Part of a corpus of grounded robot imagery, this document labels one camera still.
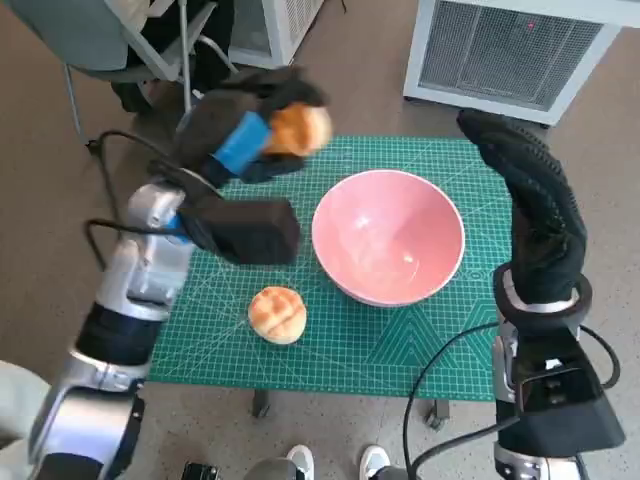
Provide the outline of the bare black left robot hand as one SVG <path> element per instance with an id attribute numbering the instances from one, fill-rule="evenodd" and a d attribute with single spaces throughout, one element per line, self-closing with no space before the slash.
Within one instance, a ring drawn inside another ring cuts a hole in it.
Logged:
<path id="1" fill-rule="evenodd" d="M 327 104 L 324 92 L 300 67 L 233 74 L 183 117 L 170 157 L 216 188 L 233 178 L 264 183 L 299 171 L 304 167 L 301 155 L 267 151 L 276 115 L 295 104 Z"/>

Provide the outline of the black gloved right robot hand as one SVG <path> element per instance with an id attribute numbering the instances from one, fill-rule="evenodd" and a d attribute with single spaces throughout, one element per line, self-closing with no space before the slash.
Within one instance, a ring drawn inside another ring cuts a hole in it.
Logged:
<path id="1" fill-rule="evenodd" d="M 561 163 L 536 135 L 494 114 L 462 110 L 457 124 L 511 195 L 511 276 L 526 304 L 567 301 L 584 265 L 587 229 Z"/>

